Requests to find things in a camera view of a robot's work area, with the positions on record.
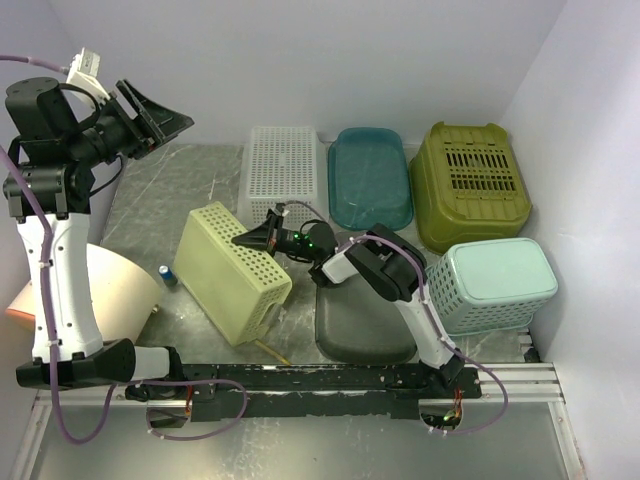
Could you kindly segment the white perforated basket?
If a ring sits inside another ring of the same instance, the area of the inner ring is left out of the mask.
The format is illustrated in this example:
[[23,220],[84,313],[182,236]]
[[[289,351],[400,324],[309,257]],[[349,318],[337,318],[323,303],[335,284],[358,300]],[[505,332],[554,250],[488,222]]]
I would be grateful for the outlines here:
[[237,218],[248,229],[283,203],[284,225],[329,218],[326,146],[314,128],[255,126],[243,149]]

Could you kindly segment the pale yellow perforated basket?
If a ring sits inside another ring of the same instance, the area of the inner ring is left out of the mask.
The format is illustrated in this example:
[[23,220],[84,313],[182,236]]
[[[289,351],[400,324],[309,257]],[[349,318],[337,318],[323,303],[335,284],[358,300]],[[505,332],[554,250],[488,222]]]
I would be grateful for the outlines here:
[[292,289],[267,253],[237,246],[247,229],[220,202],[189,212],[173,272],[232,346],[264,337]]

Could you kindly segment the teal transparent plastic tub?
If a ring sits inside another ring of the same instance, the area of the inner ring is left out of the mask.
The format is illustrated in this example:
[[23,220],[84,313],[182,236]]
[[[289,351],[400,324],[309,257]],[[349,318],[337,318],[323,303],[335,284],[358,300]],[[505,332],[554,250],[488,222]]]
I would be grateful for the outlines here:
[[339,133],[328,150],[329,211],[346,230],[368,230],[377,223],[398,231],[413,219],[402,140],[393,130],[352,127]]

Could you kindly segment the grey plastic tub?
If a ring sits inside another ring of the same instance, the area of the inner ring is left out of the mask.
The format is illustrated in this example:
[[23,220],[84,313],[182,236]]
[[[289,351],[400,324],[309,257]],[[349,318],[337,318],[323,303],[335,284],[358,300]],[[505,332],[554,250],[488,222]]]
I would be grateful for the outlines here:
[[400,312],[360,276],[316,290],[315,342],[326,358],[354,365],[403,364],[417,352]]

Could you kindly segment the olive green plastic basket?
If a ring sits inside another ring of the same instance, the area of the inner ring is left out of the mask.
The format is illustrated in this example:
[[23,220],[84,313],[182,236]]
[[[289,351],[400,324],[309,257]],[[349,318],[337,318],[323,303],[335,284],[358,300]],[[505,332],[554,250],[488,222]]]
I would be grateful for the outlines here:
[[409,163],[422,244],[444,254],[460,243],[518,235],[532,210],[505,129],[434,124]]

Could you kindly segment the light blue perforated basket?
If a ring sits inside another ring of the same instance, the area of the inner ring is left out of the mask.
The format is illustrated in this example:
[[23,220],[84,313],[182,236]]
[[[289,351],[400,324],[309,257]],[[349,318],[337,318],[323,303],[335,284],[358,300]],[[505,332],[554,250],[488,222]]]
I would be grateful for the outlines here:
[[558,291],[544,251],[524,237],[454,245],[426,274],[451,337],[522,329]]

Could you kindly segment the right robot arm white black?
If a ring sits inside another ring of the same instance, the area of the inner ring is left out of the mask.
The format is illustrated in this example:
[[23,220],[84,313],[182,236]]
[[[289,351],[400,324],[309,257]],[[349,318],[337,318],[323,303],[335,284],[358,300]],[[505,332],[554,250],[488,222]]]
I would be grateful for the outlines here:
[[284,227],[284,214],[269,210],[266,220],[231,242],[271,256],[282,253],[310,266],[318,287],[338,286],[359,276],[400,312],[411,333],[420,364],[420,382],[443,398],[459,384],[466,361],[446,333],[433,305],[426,279],[426,261],[410,243],[377,223],[340,245],[328,222],[314,219],[309,227]]

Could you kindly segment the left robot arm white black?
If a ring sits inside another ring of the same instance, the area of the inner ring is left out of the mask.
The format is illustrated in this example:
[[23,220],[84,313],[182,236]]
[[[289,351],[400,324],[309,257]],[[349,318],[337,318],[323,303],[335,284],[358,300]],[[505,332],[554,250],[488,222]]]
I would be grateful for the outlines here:
[[18,131],[3,185],[27,253],[35,300],[31,361],[20,386],[70,390],[150,380],[162,398],[181,395],[187,375],[172,347],[104,340],[95,318],[87,262],[90,200],[100,163],[139,160],[193,126],[130,82],[96,95],[50,77],[16,82],[5,107]]

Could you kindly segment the blue white small object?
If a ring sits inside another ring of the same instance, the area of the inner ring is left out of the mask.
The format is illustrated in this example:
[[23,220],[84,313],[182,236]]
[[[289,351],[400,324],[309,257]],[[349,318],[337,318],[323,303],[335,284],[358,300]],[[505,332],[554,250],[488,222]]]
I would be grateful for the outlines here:
[[158,274],[166,287],[173,288],[178,284],[178,279],[169,266],[160,265]]

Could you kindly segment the small wooden stick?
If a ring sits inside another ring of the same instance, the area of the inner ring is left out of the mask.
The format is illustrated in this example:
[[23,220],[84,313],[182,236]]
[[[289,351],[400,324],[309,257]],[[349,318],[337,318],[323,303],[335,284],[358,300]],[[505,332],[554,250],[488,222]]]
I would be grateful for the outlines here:
[[292,365],[292,363],[287,358],[285,358],[283,355],[281,355],[280,353],[278,353],[277,351],[275,351],[273,348],[271,348],[270,346],[266,345],[262,341],[255,340],[254,344],[256,346],[258,346],[261,350],[263,350],[264,352],[266,352],[267,354],[272,356],[274,359],[276,359],[281,364],[283,364],[285,366],[291,366]]

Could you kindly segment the cream cylindrical appliance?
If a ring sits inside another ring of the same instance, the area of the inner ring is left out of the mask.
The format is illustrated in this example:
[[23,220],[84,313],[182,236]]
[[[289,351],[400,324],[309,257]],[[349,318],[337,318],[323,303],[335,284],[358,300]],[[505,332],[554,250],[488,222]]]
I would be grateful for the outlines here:
[[96,245],[87,245],[92,309],[105,341],[137,341],[157,310],[162,290],[144,269],[127,258]]

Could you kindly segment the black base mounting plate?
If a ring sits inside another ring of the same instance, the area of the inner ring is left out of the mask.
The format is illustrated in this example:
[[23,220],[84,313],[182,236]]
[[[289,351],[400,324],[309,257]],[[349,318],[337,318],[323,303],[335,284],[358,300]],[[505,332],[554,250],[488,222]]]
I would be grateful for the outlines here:
[[190,399],[191,419],[208,422],[234,418],[382,415],[420,417],[419,402],[449,403],[460,392],[478,399],[481,388],[472,368],[445,383],[420,363],[362,366],[349,364],[260,365],[185,364],[184,379],[204,380],[188,394],[185,387],[129,386],[125,398],[138,402]]

